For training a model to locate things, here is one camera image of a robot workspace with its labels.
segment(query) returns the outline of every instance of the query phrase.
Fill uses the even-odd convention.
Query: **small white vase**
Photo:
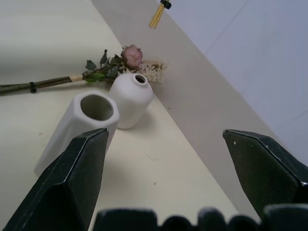
[[[153,91],[145,76],[123,74],[115,79],[109,96],[120,113],[118,128],[127,129],[139,121],[152,100]]]
[[[99,91],[76,95],[68,106],[40,157],[35,174],[39,177],[69,145],[71,140],[83,132],[97,128],[108,129],[106,151],[116,131],[119,112],[116,103]]]

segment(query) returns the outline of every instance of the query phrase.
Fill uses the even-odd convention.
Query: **vase opening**
[[[145,77],[140,76],[140,75],[136,75],[135,79],[139,82],[139,83],[145,83]]]
[[[80,102],[82,112],[95,120],[108,120],[114,111],[111,104],[99,95],[88,95]]]

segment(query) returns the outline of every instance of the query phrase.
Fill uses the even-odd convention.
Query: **white table surface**
[[[27,1],[39,13],[18,1],[21,5],[0,3],[0,84],[80,73],[85,60],[97,60],[105,48],[121,51],[88,0]],[[85,36],[85,31],[95,36]],[[0,96],[0,229],[36,182],[34,166],[69,102],[97,88],[74,83]],[[146,207],[156,211],[159,223],[174,214],[195,223],[205,206],[218,208],[226,218],[237,213],[154,97],[135,128],[116,131],[93,218],[104,208]]]

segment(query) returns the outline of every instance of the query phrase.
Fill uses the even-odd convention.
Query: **tilted white vase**
[[[78,94],[71,101],[40,157],[35,174],[40,176],[69,145],[83,132],[107,128],[109,132],[106,151],[116,131],[119,112],[116,103],[99,91]]]
[[[120,113],[118,128],[131,128],[149,106],[153,91],[145,76],[128,73],[115,79],[109,96],[115,101]]]

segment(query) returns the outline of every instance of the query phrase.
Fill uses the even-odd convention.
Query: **pink rose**
[[[137,69],[141,64],[143,54],[141,49],[135,45],[130,45],[129,47],[124,48],[123,57],[126,60],[127,66],[133,69]]]

